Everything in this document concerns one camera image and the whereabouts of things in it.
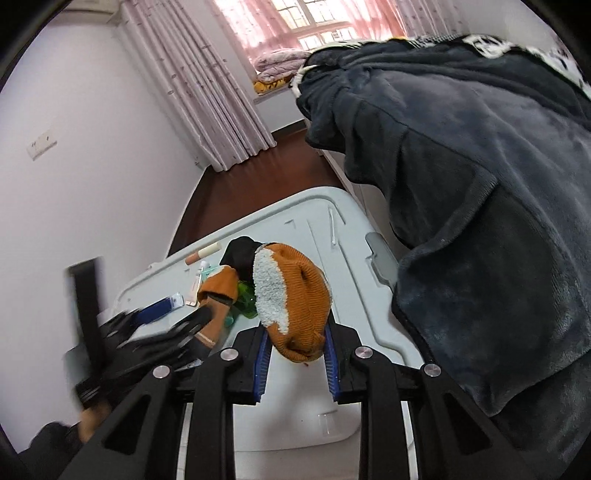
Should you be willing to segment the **black sleeve forearm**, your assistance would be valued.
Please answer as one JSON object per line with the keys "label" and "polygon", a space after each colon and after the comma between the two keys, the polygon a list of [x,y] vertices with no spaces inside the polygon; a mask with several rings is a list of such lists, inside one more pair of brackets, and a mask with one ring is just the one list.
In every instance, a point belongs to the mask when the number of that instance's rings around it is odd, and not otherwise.
{"label": "black sleeve forearm", "polygon": [[59,422],[46,424],[31,440],[29,447],[19,453],[32,479],[58,479],[82,448],[78,425]]}

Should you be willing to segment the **person left hand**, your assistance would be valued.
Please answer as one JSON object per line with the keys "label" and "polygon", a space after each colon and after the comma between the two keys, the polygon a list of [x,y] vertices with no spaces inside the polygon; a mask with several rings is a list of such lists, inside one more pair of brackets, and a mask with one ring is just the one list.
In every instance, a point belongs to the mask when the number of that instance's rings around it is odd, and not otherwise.
{"label": "person left hand", "polygon": [[77,431],[83,444],[91,439],[110,413],[111,407],[106,401],[99,401],[80,413]]}

